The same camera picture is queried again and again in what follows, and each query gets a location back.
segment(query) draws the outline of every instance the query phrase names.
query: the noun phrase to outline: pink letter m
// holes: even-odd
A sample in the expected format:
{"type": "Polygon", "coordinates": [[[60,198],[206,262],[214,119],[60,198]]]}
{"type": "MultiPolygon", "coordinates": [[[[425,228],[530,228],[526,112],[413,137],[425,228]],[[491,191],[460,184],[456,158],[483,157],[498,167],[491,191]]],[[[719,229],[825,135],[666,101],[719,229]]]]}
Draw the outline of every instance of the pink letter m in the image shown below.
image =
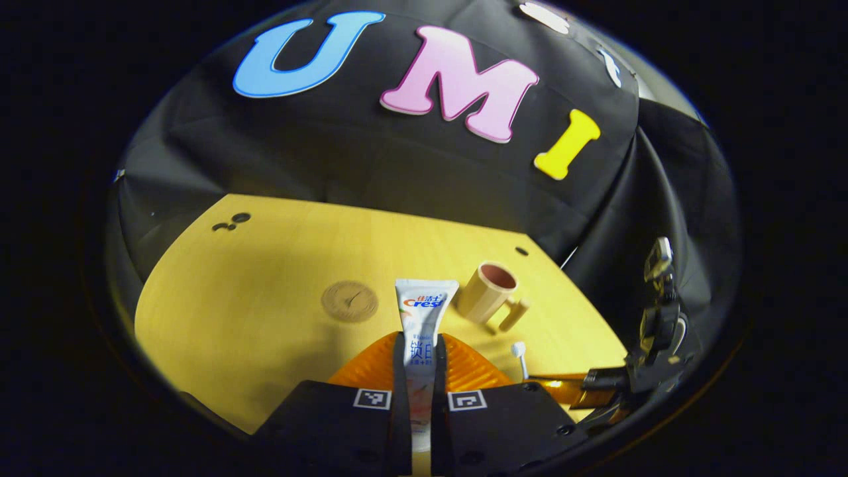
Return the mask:
{"type": "Polygon", "coordinates": [[[508,143],[512,138],[512,118],[524,93],[538,83],[538,75],[514,59],[477,73],[467,37],[436,26],[422,26],[416,33],[424,39],[418,56],[400,85],[382,94],[380,104],[408,115],[425,115],[432,109],[427,93],[438,76],[445,120],[456,119],[486,96],[480,110],[468,115],[466,126],[490,141],[508,143]]]}

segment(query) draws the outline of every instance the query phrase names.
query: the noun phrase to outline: tan mug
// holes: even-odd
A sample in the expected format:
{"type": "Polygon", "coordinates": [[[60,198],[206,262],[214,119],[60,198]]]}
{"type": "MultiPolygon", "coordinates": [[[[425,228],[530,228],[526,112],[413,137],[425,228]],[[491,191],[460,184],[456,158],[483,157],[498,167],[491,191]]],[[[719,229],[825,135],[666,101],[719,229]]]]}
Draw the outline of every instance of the tan mug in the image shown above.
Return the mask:
{"type": "Polygon", "coordinates": [[[485,261],[462,289],[456,309],[474,323],[485,323],[518,288],[518,279],[506,267],[485,261]]]}

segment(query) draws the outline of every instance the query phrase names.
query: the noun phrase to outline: wooden table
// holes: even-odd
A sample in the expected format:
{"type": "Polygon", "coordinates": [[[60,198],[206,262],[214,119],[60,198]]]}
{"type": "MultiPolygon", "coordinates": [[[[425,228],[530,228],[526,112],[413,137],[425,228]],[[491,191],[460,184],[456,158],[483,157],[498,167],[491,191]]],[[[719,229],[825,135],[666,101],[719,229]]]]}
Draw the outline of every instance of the wooden table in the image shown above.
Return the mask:
{"type": "MultiPolygon", "coordinates": [[[[248,433],[297,383],[327,380],[373,341],[400,330],[396,278],[467,283],[480,262],[506,265],[515,298],[533,300],[504,333],[506,306],[486,324],[451,306],[440,331],[513,378],[510,353],[527,344],[531,373],[621,366],[626,351],[560,268],[525,234],[342,205],[229,194],[165,252],[138,302],[137,339],[178,389],[248,433]],[[233,230],[212,230],[247,212],[233,230]],[[524,256],[516,247],[528,252],[524,256]],[[355,280],[377,294],[377,313],[343,323],[321,306],[324,290],[355,280]]],[[[589,411],[570,411],[575,420],[589,411]]]]}

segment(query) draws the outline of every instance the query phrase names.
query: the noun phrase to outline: black cloth backdrop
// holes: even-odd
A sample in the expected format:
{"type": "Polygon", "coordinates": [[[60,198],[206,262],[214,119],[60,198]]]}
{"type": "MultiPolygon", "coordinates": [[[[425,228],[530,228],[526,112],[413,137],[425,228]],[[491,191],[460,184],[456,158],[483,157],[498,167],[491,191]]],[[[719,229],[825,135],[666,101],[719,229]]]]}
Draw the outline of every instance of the black cloth backdrop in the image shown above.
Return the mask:
{"type": "MultiPolygon", "coordinates": [[[[741,230],[734,185],[717,141],[701,123],[639,99],[622,68],[607,76],[591,34],[572,23],[563,39],[509,2],[317,2],[245,31],[167,93],[119,164],[109,224],[109,273],[131,318],[144,280],[177,236],[228,193],[391,210],[523,232],[564,268],[630,346],[646,304],[642,264],[654,240],[676,253],[690,332],[706,350],[738,285],[741,230]],[[333,14],[369,9],[368,26],[339,71],[303,93],[245,98],[232,87],[263,31],[302,18],[275,67],[308,63],[333,14]],[[471,39],[477,69],[516,59],[536,71],[507,144],[427,115],[379,104],[398,86],[421,46],[417,27],[437,25],[471,39]],[[600,127],[555,181],[533,166],[580,109],[600,127]]],[[[477,101],[458,119],[477,110],[477,101]]]]}

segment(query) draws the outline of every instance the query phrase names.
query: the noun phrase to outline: blue letter u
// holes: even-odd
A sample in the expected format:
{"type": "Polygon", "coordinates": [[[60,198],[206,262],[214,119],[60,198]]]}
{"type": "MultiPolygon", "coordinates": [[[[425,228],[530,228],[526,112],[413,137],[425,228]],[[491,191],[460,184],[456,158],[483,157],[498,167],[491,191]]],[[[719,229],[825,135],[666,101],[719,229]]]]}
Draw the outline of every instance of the blue letter u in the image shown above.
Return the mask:
{"type": "Polygon", "coordinates": [[[250,98],[287,96],[316,87],[338,71],[362,31],[384,18],[385,14],[367,11],[333,15],[326,21],[333,25],[332,30],[312,61],[290,71],[275,70],[274,61],[288,40],[309,26],[312,20],[296,20],[276,26],[256,37],[256,44],[236,70],[232,87],[250,98]]]}

